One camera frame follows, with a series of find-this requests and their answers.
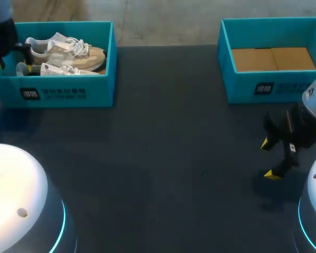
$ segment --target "black table surface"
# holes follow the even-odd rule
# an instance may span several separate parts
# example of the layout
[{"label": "black table surface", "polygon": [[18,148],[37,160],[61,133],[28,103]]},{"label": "black table surface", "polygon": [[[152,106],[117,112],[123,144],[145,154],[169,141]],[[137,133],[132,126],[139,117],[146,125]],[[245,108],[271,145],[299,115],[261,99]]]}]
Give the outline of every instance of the black table surface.
[{"label": "black table surface", "polygon": [[110,109],[4,110],[0,143],[59,188],[79,252],[295,252],[292,224],[316,145],[281,181],[262,119],[228,105],[216,46],[120,47]]}]

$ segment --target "open box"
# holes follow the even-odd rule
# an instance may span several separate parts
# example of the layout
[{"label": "open box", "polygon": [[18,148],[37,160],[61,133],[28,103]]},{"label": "open box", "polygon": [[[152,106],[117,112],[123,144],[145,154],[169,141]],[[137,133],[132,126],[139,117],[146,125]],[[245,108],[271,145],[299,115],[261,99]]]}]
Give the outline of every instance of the open box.
[{"label": "open box", "polygon": [[0,101],[6,108],[111,107],[116,75],[117,47],[112,22],[16,23],[19,41],[46,40],[59,32],[107,51],[105,74],[76,76],[16,76],[19,52],[4,58],[0,69]]},{"label": "open box", "polygon": [[316,68],[316,17],[221,21],[218,59],[229,103],[299,102],[316,70],[238,72],[232,50],[306,47]]}]

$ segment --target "sneaker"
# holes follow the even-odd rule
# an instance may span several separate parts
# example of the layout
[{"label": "sneaker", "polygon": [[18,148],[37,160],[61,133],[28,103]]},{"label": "sneaker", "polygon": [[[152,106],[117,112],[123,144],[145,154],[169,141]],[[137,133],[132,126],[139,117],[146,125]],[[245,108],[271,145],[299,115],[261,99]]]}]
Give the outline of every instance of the sneaker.
[{"label": "sneaker", "polygon": [[41,64],[47,63],[53,58],[51,65],[70,65],[80,70],[100,71],[106,66],[106,52],[98,47],[84,43],[72,37],[65,37],[56,33],[52,38],[40,41],[28,38],[26,43],[30,44],[34,57],[33,71],[40,71]]},{"label": "sneaker", "polygon": [[62,65],[61,67],[55,67],[50,64],[42,63],[41,65],[41,76],[44,75],[99,75],[98,73],[79,70],[76,67],[70,65]]}]

